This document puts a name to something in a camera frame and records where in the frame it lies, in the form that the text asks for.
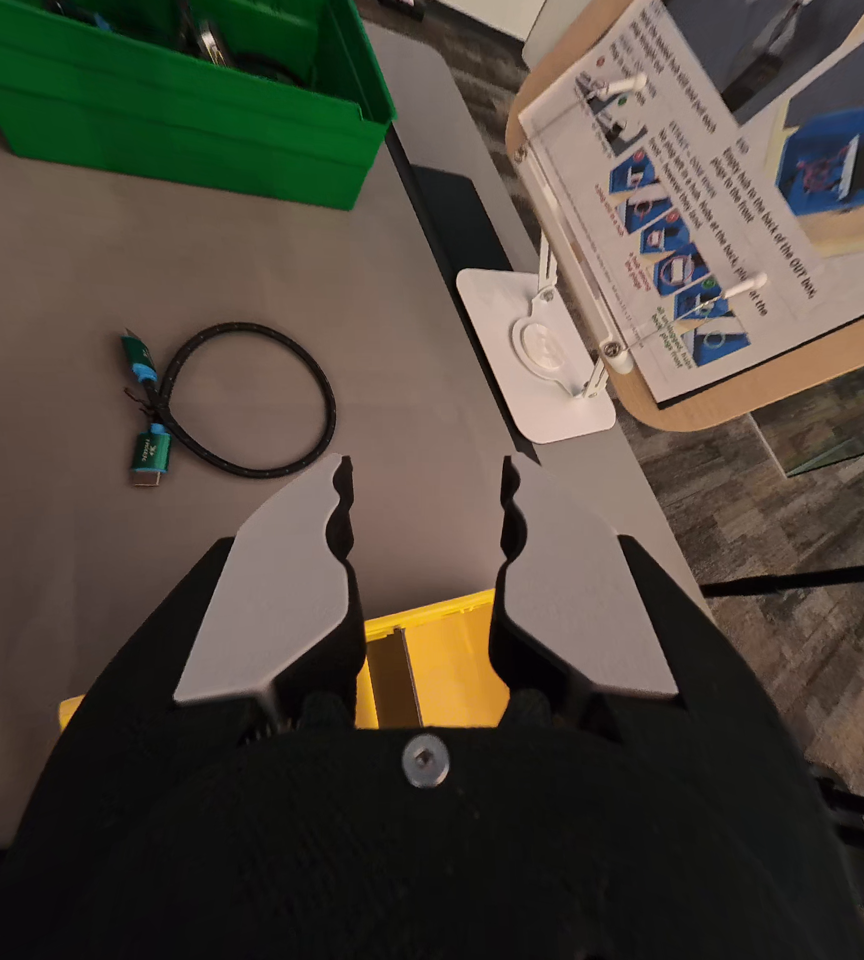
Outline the yellow plastic bin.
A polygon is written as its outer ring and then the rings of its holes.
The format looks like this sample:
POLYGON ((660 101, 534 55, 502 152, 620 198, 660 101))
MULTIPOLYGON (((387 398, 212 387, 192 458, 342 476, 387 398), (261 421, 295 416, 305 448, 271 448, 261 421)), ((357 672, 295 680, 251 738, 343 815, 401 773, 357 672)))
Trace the yellow plastic bin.
POLYGON ((481 591, 438 604, 365 620, 366 654, 356 679, 356 702, 344 705, 330 692, 308 695, 302 705, 261 705, 251 698, 181 705, 174 690, 191 652, 198 628, 217 583, 202 603, 184 607, 175 590, 107 666, 90 692, 95 702, 85 708, 85 723, 94 732, 99 724, 123 722, 127 731, 148 734, 161 723, 188 735, 203 735, 212 726, 216 736, 231 742, 281 737, 307 730, 348 732, 362 729, 358 695, 366 693, 366 712, 381 727, 375 685, 390 679, 389 663, 369 660, 370 642, 390 641, 403 628, 403 665, 410 683, 401 677, 395 687, 401 697, 413 694, 417 714, 398 727, 421 729, 496 727, 509 702, 508 686, 488 657, 488 634, 495 590, 481 591))

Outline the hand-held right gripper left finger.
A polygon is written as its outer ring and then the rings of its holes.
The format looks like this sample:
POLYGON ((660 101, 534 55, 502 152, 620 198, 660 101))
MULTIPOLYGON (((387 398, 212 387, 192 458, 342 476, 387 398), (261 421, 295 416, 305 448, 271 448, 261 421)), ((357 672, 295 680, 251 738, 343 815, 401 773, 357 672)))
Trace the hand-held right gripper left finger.
POLYGON ((178 705, 356 702, 366 654, 349 458, 323 458, 239 528, 174 690, 178 705))

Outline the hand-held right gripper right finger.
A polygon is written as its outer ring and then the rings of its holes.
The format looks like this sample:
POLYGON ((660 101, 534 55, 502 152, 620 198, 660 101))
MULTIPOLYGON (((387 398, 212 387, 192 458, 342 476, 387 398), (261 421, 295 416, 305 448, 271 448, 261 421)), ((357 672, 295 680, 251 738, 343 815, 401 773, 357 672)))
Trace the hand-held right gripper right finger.
POLYGON ((495 671, 511 689, 549 679, 673 700, 678 685, 615 529, 525 455, 502 468, 503 563, 493 602, 495 671))

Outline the instruction sheet on wooden board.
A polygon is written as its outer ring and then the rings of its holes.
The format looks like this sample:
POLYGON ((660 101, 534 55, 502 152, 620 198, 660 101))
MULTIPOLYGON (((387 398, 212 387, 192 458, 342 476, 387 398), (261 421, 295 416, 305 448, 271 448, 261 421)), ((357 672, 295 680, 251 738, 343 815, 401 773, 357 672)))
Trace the instruction sheet on wooden board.
POLYGON ((864 367, 864 2, 590 2, 506 143, 642 423, 864 367))

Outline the green plastic bin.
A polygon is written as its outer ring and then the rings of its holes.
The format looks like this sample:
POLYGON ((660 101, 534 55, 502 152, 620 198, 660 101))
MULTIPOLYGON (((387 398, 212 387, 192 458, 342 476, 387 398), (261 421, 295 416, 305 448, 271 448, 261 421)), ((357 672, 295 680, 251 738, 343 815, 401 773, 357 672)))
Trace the green plastic bin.
POLYGON ((352 210, 395 119, 353 2, 0 1, 24 159, 352 210))

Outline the dark flat mat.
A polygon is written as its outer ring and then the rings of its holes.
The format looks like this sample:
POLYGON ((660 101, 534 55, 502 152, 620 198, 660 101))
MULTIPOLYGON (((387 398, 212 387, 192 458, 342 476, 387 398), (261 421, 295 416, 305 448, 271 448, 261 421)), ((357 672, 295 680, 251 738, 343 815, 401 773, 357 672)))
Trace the dark flat mat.
POLYGON ((457 292, 459 273, 466 269, 511 272, 510 259, 473 181, 412 163, 395 126, 389 128, 385 143, 449 290, 457 292))

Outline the white stand base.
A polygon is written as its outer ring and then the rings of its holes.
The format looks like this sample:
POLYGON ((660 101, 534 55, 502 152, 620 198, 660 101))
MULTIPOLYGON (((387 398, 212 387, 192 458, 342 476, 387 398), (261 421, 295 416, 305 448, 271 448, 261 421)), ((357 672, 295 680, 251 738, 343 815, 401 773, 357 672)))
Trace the white stand base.
POLYGON ((544 446, 615 426, 604 366, 585 348, 551 273, 466 268, 457 289, 528 441, 544 446))

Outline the black sign stand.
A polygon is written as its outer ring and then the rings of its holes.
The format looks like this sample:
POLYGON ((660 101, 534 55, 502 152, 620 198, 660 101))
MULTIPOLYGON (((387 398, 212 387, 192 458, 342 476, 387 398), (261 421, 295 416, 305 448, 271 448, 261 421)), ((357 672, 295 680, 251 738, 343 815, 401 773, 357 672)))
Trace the black sign stand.
POLYGON ((785 594, 794 591, 812 591, 831 586, 864 585, 864 564, 797 572, 783 575, 756 575, 725 582, 706 583, 700 586, 703 598, 755 597, 785 594))

